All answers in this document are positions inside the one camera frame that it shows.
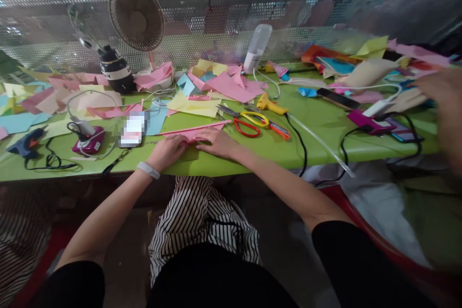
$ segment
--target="pink device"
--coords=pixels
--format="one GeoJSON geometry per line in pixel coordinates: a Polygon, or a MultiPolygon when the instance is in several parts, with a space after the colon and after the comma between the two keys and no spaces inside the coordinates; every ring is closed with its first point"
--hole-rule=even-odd
{"type": "Polygon", "coordinates": [[[96,136],[94,139],[92,139],[91,141],[80,141],[78,140],[77,143],[72,147],[72,151],[77,153],[77,154],[80,154],[80,155],[85,155],[85,154],[90,154],[90,155],[93,155],[93,154],[96,154],[98,152],[98,150],[100,149],[101,147],[101,144],[103,142],[103,138],[104,138],[104,134],[106,133],[105,131],[103,131],[104,129],[102,127],[95,127],[95,133],[98,133],[98,132],[101,132],[98,136],[96,136]]]}
{"type": "Polygon", "coordinates": [[[391,130],[396,129],[396,126],[388,123],[387,121],[375,121],[372,118],[366,117],[360,110],[354,110],[347,115],[347,118],[355,123],[358,127],[369,126],[371,131],[367,132],[369,135],[381,135],[389,133],[391,130]]]}

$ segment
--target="hand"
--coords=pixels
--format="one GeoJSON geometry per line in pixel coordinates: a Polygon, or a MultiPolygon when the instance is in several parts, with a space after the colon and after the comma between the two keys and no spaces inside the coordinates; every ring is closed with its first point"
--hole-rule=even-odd
{"type": "Polygon", "coordinates": [[[146,163],[160,173],[183,155],[187,142],[188,138],[183,135],[168,136],[155,146],[146,163]]]}
{"type": "Polygon", "coordinates": [[[243,148],[243,146],[233,140],[228,134],[215,128],[206,128],[197,133],[195,138],[207,140],[212,144],[198,144],[196,146],[197,149],[227,159],[233,159],[233,156],[243,148]]]}
{"type": "Polygon", "coordinates": [[[420,77],[414,84],[438,106],[459,109],[462,103],[462,71],[458,68],[445,69],[420,77]]]}

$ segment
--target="electric fan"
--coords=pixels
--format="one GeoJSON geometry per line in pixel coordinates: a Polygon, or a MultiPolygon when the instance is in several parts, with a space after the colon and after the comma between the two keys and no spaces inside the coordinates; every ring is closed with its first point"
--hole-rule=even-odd
{"type": "Polygon", "coordinates": [[[164,36],[164,15],[157,0],[109,0],[109,15],[120,38],[137,51],[148,52],[155,69],[153,50],[164,36]]]}

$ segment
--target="green table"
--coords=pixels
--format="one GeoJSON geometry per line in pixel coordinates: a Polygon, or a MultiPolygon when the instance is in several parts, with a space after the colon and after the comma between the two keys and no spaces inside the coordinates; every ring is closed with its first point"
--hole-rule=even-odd
{"type": "MultiPolygon", "coordinates": [[[[276,80],[275,74],[269,75],[276,80]]],[[[309,77],[320,78],[317,72],[294,73],[291,77],[309,77]]],[[[346,117],[346,113],[340,107],[328,103],[318,98],[305,98],[297,92],[298,86],[281,85],[281,97],[278,101],[283,107],[289,108],[289,113],[294,115],[298,120],[309,127],[318,136],[335,150],[340,157],[340,141],[345,133],[354,129],[355,125],[346,117]]],[[[384,87],[384,92],[393,91],[392,88],[384,87]]],[[[270,95],[275,95],[276,88],[270,83],[270,95]]],[[[124,103],[132,103],[141,100],[141,95],[133,95],[123,97],[124,103]]],[[[238,102],[224,101],[235,111],[243,110],[243,106],[238,102]]],[[[251,139],[244,137],[237,131],[231,133],[239,143],[251,147],[259,155],[277,162],[284,168],[299,168],[303,166],[303,148],[295,132],[290,128],[287,120],[282,115],[277,115],[271,111],[263,111],[271,120],[279,123],[291,132],[292,138],[284,141],[275,132],[264,129],[259,138],[251,139]]],[[[418,133],[425,138],[423,142],[423,154],[437,153],[439,151],[437,136],[436,136],[436,112],[417,107],[411,112],[408,112],[413,120],[418,133]]],[[[50,121],[60,120],[64,115],[56,115],[50,121]]],[[[112,124],[113,119],[101,121],[92,121],[91,124],[101,125],[103,127],[112,124]]],[[[165,120],[165,131],[179,130],[199,125],[205,125],[217,122],[217,119],[211,119],[202,116],[177,113],[168,117],[165,120]]],[[[322,165],[335,163],[335,159],[305,130],[294,124],[300,132],[303,141],[308,149],[308,165],[322,165]]],[[[108,131],[103,142],[103,148],[100,154],[105,153],[105,150],[114,140],[114,130],[108,131]]],[[[162,136],[147,136],[143,142],[155,141],[161,139],[162,136]]],[[[69,159],[77,156],[72,152],[71,148],[75,144],[77,138],[73,134],[55,137],[51,143],[51,148],[62,159],[69,159]]],[[[5,151],[8,140],[2,141],[0,145],[0,154],[5,151]]],[[[42,167],[45,165],[44,157],[48,151],[44,146],[45,141],[41,142],[38,151],[42,154],[39,160],[29,162],[31,167],[42,167]]],[[[128,172],[135,169],[138,162],[147,158],[154,148],[154,144],[144,144],[135,148],[129,153],[123,161],[119,162],[112,172],[128,172]]],[[[348,152],[350,162],[369,161],[376,159],[384,159],[389,157],[400,157],[415,153],[415,144],[402,144],[390,136],[382,138],[369,136],[367,134],[353,133],[345,140],[345,148],[348,152]]],[[[123,151],[123,149],[115,148],[106,158],[96,161],[78,161],[80,164],[76,169],[69,170],[40,170],[27,171],[24,169],[24,160],[18,155],[10,156],[0,163],[0,181],[15,181],[15,180],[37,180],[37,179],[53,179],[64,178],[71,176],[98,176],[100,173],[111,164],[123,151]]],[[[165,171],[165,174],[171,175],[204,175],[211,177],[234,175],[248,172],[241,165],[229,160],[221,159],[209,155],[207,153],[197,153],[194,148],[187,151],[187,161],[177,162],[175,165],[165,171]]]]}

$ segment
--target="yellow scissors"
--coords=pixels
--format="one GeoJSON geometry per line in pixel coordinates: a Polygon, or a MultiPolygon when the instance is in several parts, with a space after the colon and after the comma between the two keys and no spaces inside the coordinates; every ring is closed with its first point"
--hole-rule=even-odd
{"type": "Polygon", "coordinates": [[[228,107],[225,107],[225,106],[223,106],[223,105],[217,105],[217,107],[218,107],[221,111],[223,111],[224,113],[229,114],[229,115],[231,115],[231,116],[234,117],[234,126],[236,126],[236,129],[237,129],[241,134],[243,134],[243,135],[246,136],[246,137],[251,137],[251,138],[258,137],[258,136],[260,135],[261,131],[260,131],[258,128],[254,127],[253,125],[248,124],[248,123],[246,123],[246,122],[243,122],[242,120],[239,120],[239,119],[238,119],[239,116],[243,116],[245,119],[249,120],[251,123],[257,125],[257,126],[260,127],[260,128],[265,128],[265,127],[267,127],[267,126],[269,125],[269,123],[270,123],[270,121],[268,120],[268,118],[266,118],[266,117],[265,117],[264,115],[262,115],[261,113],[257,113],[257,112],[240,112],[240,113],[238,113],[238,112],[235,112],[235,111],[233,111],[232,109],[230,109],[230,108],[228,108],[228,107]],[[263,123],[263,122],[258,122],[258,121],[256,121],[256,120],[255,120],[254,118],[252,118],[251,116],[258,116],[258,117],[263,118],[264,123],[263,123]],[[248,127],[248,128],[251,128],[252,130],[255,130],[257,133],[255,133],[255,134],[249,134],[249,133],[247,133],[247,132],[244,132],[244,131],[242,131],[241,128],[239,127],[239,124],[242,124],[242,125],[244,125],[244,126],[246,126],[246,127],[248,127]]]}

